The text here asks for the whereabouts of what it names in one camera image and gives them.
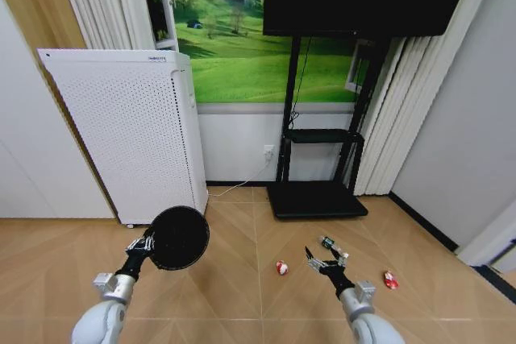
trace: circular black disc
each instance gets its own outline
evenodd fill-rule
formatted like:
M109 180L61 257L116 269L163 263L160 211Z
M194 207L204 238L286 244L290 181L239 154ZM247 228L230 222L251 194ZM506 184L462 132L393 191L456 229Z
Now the circular black disc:
M208 222L196 209L177 206L159 214L144 236L154 238L152 262L165 270L179 270L201 258L210 240Z

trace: perforated panel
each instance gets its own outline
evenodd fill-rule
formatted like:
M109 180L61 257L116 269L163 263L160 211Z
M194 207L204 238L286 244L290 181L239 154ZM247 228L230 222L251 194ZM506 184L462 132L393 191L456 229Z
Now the perforated panel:
M176 64L47 60L46 66L122 222L149 223L173 205L195 207Z

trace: white air purifier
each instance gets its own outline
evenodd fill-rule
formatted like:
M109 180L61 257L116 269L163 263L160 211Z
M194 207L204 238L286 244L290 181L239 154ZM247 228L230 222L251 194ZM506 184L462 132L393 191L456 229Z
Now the white air purifier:
M127 225L208 193L189 57L171 51L39 49Z

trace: wall mural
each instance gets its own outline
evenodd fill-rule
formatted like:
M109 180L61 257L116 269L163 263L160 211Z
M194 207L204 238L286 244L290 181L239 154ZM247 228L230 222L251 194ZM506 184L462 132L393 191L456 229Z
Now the wall mural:
M291 40L262 35L263 3L175 0L179 50L191 57L199 103L285 100ZM344 5L345 0L335 4ZM155 31L157 39L163 34ZM307 42L302 41L298 78ZM313 38L299 101L355 101L355 93L344 88L354 47L352 40Z

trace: white curtain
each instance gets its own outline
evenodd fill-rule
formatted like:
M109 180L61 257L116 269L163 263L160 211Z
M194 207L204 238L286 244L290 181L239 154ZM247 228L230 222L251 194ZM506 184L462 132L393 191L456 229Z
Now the white curtain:
M87 48L155 48L145 0L70 2Z
M460 0L444 35L397 39L364 121L355 195L390 191L482 0Z

